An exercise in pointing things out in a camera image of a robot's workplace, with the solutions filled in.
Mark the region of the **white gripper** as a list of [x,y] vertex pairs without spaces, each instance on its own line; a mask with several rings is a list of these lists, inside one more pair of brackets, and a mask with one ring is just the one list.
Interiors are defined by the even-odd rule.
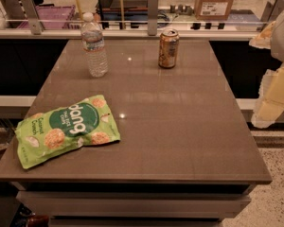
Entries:
[[[284,10],[275,22],[267,25],[249,45],[270,49],[274,58],[284,62]],[[276,70],[268,69],[260,83],[258,99],[251,122],[254,127],[265,129],[275,123],[284,112],[284,63]]]

